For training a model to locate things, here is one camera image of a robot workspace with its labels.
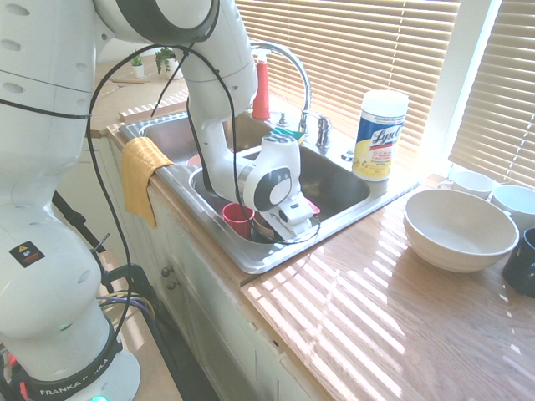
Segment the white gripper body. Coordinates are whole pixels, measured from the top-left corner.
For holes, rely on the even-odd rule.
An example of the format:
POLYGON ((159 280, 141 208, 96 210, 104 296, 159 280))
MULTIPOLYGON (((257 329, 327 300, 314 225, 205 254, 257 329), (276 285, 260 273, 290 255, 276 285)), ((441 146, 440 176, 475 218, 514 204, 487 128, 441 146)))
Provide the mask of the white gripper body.
POLYGON ((314 237, 313 218, 291 225, 279 217, 270 216, 270 225, 275 232, 275 237, 288 244, 305 242, 314 237))

